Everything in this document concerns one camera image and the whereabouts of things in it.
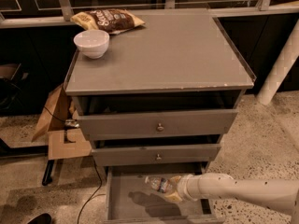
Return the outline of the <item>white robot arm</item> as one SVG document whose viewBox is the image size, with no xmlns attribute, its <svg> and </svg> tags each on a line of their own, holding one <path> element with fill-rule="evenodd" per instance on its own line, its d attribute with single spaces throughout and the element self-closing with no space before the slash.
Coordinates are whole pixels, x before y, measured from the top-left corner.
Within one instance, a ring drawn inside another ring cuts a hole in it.
<svg viewBox="0 0 299 224">
<path fill-rule="evenodd" d="M 257 99 L 268 105 L 299 56 L 299 21 L 260 89 Z M 299 224 L 298 180 L 237 180 L 226 174 L 207 173 L 173 178 L 175 186 L 164 197 L 170 202 L 199 199 L 236 199 L 291 216 Z"/>
</svg>

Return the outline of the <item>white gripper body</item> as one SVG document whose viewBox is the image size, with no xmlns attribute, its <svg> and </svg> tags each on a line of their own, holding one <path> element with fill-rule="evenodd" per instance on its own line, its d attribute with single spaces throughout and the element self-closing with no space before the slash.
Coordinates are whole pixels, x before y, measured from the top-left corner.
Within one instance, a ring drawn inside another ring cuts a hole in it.
<svg viewBox="0 0 299 224">
<path fill-rule="evenodd" d="M 193 180 L 193 175 L 184 175 L 177 184 L 177 192 L 183 201 L 197 201 L 198 187 L 197 181 Z"/>
</svg>

